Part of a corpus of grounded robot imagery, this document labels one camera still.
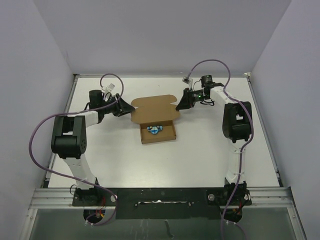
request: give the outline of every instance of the cardboard box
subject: cardboard box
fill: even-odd
[[[157,143],[177,138],[174,119],[180,117],[176,111],[177,98],[173,95],[161,95],[136,98],[131,105],[137,107],[131,112],[131,121],[140,125],[142,144]],[[147,130],[150,126],[162,126],[157,134]]]

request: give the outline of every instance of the screw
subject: screw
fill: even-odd
[[[210,194],[208,195],[208,199],[209,199],[209,201],[214,201],[214,200],[215,200],[215,195],[213,195],[212,193],[210,193]]]

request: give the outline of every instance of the robotic arm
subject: robotic arm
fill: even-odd
[[[248,141],[251,134],[251,126],[243,108],[236,102],[229,99],[224,93],[224,85],[222,83],[213,82],[211,75],[201,77],[202,89],[192,91],[189,88],[183,90],[183,96],[176,110],[190,109],[195,106],[196,102],[205,100],[212,100],[224,108],[222,131],[223,135],[228,139],[229,157],[228,157],[228,171],[226,173],[226,180],[231,184],[235,184],[239,175],[240,166],[240,149],[246,141]],[[246,107],[252,118],[252,108],[248,101],[242,102]],[[240,173],[239,184],[246,184],[245,182],[245,149],[242,151],[242,168]]]
[[[85,151],[87,149],[86,128],[101,123],[105,114],[112,113],[116,117],[131,113],[135,108],[123,99],[116,104],[105,107],[119,98],[119,94],[110,96],[105,100],[105,94],[101,90],[89,92],[87,103],[89,109],[97,109],[74,116],[57,116],[54,119],[51,150],[58,154],[69,166],[73,176],[90,183],[99,184],[88,165]],[[101,199],[100,190],[82,181],[76,181],[74,192],[76,199],[88,206],[94,205]]]

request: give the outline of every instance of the blue and white toy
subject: blue and white toy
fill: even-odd
[[[148,126],[146,129],[152,134],[157,134],[162,130],[162,126]]]

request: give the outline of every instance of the open cardboard box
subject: open cardboard box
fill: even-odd
[[[174,119],[180,117],[173,95],[149,96],[136,98],[131,105],[137,109],[131,112],[131,121],[140,125],[142,144],[157,143],[177,138]],[[162,126],[157,134],[147,130],[150,126]]]

